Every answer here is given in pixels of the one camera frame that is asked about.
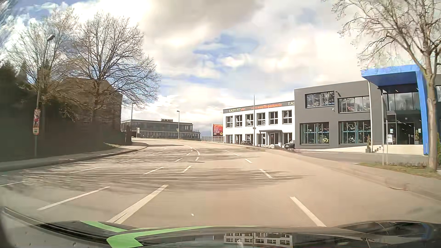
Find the red billboard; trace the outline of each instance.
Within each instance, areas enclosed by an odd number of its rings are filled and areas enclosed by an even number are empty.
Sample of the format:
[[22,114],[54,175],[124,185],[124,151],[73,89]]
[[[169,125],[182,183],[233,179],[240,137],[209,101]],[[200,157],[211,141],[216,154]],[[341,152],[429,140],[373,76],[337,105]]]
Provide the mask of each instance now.
[[211,124],[212,136],[224,136],[224,126],[222,124]]

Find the sign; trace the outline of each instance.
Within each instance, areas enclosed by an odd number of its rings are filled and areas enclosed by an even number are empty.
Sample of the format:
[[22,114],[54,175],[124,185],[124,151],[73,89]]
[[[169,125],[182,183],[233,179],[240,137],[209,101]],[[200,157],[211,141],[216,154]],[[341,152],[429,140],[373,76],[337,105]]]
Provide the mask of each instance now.
[[283,101],[283,102],[276,102],[276,103],[271,103],[271,104],[247,106],[247,107],[236,108],[236,109],[224,109],[224,113],[247,111],[247,110],[253,110],[253,109],[269,109],[269,108],[294,106],[294,105],[295,105],[294,101]]
[[40,110],[34,109],[34,120],[32,123],[32,133],[37,135],[39,133],[40,127]]
[[224,136],[224,126],[222,124],[211,124],[212,136]]
[[392,144],[393,143],[393,138],[392,138],[392,135],[391,134],[388,134],[387,135],[387,138],[386,138],[386,142],[389,144]]

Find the car hood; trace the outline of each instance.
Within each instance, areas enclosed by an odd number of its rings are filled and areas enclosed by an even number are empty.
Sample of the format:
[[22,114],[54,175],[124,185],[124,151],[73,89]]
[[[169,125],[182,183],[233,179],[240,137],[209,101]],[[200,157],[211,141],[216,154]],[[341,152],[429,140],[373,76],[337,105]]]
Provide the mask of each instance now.
[[[158,227],[139,228],[122,224],[97,221],[63,221],[45,223],[25,215],[4,210],[2,218],[3,227],[9,225],[14,228],[9,230],[6,237],[18,237],[17,233],[25,233],[20,239],[30,238],[30,233],[41,232],[46,236],[45,244],[57,240],[66,241],[66,247],[74,244],[76,247],[393,247],[400,244],[419,244],[430,240],[433,244],[440,245],[439,227],[433,223],[422,223],[423,234],[406,237],[374,234],[371,230],[350,230],[348,226],[359,226],[363,223],[351,223],[335,227],[273,227],[273,226],[186,226],[186,227]],[[13,222],[25,223],[17,226]],[[393,223],[406,223],[404,220],[389,220]]]

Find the guardrail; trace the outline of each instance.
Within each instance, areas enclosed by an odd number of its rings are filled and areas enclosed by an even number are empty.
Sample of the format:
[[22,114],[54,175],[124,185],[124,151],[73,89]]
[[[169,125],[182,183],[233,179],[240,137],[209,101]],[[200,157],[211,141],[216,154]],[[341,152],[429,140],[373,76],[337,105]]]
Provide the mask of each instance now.
[[224,142],[224,136],[201,136],[202,141]]

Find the parked car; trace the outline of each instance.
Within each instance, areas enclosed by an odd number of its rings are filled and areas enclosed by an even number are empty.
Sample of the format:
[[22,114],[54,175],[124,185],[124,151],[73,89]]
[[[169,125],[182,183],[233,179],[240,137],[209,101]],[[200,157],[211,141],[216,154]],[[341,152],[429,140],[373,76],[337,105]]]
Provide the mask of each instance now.
[[251,140],[242,140],[242,142],[240,143],[241,145],[252,145],[253,143],[251,142]]
[[290,142],[283,145],[284,149],[295,149],[295,140],[291,140]]

